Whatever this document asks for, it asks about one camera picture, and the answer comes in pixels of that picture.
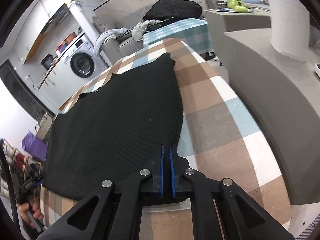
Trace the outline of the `woven laundry basket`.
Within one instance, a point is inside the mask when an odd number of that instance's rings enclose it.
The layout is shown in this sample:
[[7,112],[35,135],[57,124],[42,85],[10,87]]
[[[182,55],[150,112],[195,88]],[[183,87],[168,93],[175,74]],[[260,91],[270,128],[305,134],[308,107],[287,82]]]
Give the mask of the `woven laundry basket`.
[[50,129],[53,124],[54,119],[48,114],[45,113],[41,120],[36,125],[36,134],[35,136],[41,141],[48,143]]

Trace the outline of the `grey sofa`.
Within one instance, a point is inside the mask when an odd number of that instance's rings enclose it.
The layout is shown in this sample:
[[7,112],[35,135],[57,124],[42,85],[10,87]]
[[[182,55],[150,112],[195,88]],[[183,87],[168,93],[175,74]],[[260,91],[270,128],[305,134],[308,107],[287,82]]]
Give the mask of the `grey sofa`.
[[105,39],[101,46],[101,50],[111,64],[115,64],[119,59],[129,56],[143,48],[143,41],[136,41],[132,37],[132,31],[137,23],[124,27],[122,23],[112,22],[108,20],[106,16],[94,16],[93,24],[100,34],[113,29],[126,29],[126,31],[121,34],[111,34]]

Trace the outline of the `grey storage box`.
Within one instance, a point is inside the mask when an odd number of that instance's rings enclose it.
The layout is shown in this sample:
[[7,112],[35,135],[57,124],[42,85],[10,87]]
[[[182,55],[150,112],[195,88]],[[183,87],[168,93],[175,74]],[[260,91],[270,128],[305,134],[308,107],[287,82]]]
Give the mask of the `grey storage box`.
[[275,51],[266,14],[204,13],[229,83],[271,142],[291,204],[319,202],[317,55],[298,62]]

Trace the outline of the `black quilted jacket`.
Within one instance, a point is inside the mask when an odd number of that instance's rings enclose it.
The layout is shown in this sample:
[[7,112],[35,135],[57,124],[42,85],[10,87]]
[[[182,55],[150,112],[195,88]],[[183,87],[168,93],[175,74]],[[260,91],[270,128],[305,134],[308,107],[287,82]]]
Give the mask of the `black quilted jacket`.
[[183,20],[186,18],[199,18],[202,7],[189,0],[159,0],[143,16],[143,20],[164,21],[170,18]]

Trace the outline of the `white paper towel roll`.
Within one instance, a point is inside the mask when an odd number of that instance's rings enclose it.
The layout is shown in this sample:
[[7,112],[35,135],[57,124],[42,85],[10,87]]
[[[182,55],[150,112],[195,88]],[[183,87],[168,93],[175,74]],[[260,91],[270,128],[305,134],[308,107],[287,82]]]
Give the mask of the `white paper towel roll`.
[[309,47],[309,12],[299,0],[268,0],[271,13],[271,44],[280,54],[306,61]]

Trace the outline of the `teal checkered cloth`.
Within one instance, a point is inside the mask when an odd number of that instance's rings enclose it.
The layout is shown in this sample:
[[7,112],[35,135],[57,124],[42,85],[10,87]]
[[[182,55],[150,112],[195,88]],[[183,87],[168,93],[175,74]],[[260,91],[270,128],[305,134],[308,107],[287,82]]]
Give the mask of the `teal checkered cloth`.
[[212,39],[206,20],[188,18],[146,33],[143,45],[147,47],[167,38],[178,38],[198,54],[213,52]]

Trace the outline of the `white front-load washing machine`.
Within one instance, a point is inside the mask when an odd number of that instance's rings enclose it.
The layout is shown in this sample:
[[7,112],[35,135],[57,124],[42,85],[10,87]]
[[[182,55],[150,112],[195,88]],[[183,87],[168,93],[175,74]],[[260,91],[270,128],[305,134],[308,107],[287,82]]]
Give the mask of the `white front-load washing machine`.
[[93,50],[94,46],[87,35],[82,34],[62,55],[56,70],[66,86],[79,89],[107,70],[104,59],[94,55]]

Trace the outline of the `checkered brown blue tablecloth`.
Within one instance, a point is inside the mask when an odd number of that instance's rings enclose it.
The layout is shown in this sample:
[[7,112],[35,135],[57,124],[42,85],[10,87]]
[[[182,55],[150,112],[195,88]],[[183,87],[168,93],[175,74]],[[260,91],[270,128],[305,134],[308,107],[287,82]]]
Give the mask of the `checkered brown blue tablecloth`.
[[[176,150],[191,168],[209,179],[230,178],[261,207],[263,198],[259,186],[263,179],[254,168],[252,157],[262,157],[268,169],[276,173],[276,181],[282,180],[263,133],[234,91],[199,55],[176,38],[158,42],[118,61],[77,89],[67,98],[61,114],[67,113],[81,94],[104,86],[112,74],[151,63],[164,53],[169,53],[175,61],[183,122],[179,141],[169,147],[163,146],[158,176],[160,196],[143,202],[138,239],[194,239],[190,199],[175,198],[172,194],[171,150]],[[62,197],[44,187],[42,207],[48,228],[81,200]]]

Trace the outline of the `black white zigzag rug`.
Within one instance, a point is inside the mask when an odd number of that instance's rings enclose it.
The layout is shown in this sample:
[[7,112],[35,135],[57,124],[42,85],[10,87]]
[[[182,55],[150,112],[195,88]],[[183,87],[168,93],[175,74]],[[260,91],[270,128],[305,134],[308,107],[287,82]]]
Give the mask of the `black white zigzag rug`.
[[305,240],[314,232],[316,226],[319,224],[320,215],[318,215],[309,226],[307,226],[302,233],[300,233],[296,239],[297,240]]

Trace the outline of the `wooden shoe rack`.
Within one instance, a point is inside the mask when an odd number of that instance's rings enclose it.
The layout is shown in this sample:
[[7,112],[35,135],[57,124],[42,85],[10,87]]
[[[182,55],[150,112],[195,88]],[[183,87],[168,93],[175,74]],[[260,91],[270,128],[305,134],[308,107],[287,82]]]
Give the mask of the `wooden shoe rack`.
[[[17,201],[18,188],[31,177],[41,174],[43,163],[23,155],[17,148],[12,147],[5,139],[1,139],[1,148],[8,163]],[[39,198],[40,186],[34,191],[34,196]]]

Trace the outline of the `lime green cloth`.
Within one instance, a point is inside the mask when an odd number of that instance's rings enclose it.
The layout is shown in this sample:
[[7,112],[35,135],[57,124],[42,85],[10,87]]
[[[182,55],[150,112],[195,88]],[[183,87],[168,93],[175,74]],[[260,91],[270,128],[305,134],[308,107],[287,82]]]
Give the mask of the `lime green cloth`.
[[238,13],[249,13],[250,10],[245,6],[242,0],[227,0],[227,7]]

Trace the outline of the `black knit sweater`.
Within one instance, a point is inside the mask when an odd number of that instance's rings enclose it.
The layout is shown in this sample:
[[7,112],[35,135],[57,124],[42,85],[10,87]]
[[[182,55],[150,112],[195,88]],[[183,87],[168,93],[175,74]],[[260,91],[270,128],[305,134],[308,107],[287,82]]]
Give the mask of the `black knit sweater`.
[[43,186],[81,200],[105,179],[125,180],[179,141],[180,89],[169,53],[79,96],[51,127]]

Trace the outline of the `black cooking pot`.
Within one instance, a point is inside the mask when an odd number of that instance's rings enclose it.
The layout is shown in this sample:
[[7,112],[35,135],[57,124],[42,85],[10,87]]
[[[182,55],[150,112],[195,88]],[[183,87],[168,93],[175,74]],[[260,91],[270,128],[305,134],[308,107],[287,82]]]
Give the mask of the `black cooking pot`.
[[47,54],[47,55],[42,59],[42,61],[41,61],[40,64],[41,64],[46,70],[48,70],[48,69],[51,67],[51,65],[52,65],[52,63],[53,63],[54,60],[55,60],[55,57],[53,57],[52,54]]

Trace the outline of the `purple bag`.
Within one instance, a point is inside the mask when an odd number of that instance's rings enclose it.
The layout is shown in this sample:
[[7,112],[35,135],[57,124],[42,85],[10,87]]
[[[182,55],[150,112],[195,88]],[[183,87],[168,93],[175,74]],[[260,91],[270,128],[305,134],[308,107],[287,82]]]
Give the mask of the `purple bag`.
[[39,161],[46,160],[48,145],[30,131],[22,140],[22,148]]

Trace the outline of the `white grey draped cloth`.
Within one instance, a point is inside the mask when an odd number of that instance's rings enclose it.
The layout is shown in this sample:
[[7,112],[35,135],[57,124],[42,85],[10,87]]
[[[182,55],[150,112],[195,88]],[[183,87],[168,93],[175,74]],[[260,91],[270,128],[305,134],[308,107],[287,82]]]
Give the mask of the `white grey draped cloth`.
[[116,49],[121,56],[126,56],[134,53],[143,48],[142,41],[136,41],[132,36],[134,27],[109,29],[101,33],[95,41],[94,54],[98,54],[102,50],[103,44],[106,44],[109,40],[114,40]]

